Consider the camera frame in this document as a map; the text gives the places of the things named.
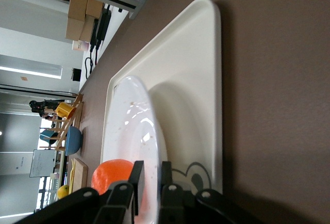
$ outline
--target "table surface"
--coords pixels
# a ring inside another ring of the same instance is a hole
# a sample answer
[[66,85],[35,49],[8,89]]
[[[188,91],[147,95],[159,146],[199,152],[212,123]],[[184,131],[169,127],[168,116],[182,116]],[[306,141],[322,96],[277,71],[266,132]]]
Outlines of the table surface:
[[[148,0],[81,89],[100,163],[110,79],[193,0]],[[330,0],[213,0],[222,18],[224,194],[265,223],[329,223]]]

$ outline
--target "yellow lemon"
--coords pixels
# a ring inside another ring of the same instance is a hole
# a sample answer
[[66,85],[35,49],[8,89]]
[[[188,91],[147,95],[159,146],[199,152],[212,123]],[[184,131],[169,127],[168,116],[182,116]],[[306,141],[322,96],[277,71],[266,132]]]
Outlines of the yellow lemon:
[[69,186],[68,185],[62,185],[57,191],[58,199],[62,199],[63,197],[66,197],[68,194],[69,194]]

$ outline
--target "brown box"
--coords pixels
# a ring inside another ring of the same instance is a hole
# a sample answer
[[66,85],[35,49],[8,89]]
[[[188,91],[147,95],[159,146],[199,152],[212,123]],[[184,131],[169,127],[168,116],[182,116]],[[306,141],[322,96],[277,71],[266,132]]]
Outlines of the brown box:
[[99,19],[101,15],[102,7],[103,7],[103,3],[100,1],[87,0],[86,15]]
[[78,41],[83,27],[84,21],[68,18],[67,33],[65,38]]
[[87,0],[70,0],[68,17],[84,21],[86,14]]
[[95,19],[95,17],[86,15],[84,27],[82,28],[83,30],[80,34],[79,40],[85,41],[85,42],[91,41],[91,36],[93,33],[93,26],[94,26],[94,19]]

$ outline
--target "orange ball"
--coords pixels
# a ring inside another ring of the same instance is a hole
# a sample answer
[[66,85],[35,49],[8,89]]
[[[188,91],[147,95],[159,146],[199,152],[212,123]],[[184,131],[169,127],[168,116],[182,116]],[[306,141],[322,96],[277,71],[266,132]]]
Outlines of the orange ball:
[[113,159],[100,164],[92,176],[92,188],[102,195],[110,184],[119,180],[128,180],[133,163],[124,159]]

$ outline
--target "white tray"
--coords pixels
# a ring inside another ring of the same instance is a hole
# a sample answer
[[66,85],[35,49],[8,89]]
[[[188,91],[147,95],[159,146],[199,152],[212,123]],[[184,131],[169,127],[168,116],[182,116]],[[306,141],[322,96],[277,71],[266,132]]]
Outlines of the white tray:
[[173,178],[192,191],[222,192],[221,19],[211,0],[195,0],[109,82],[101,162],[113,88],[142,79],[165,137]]

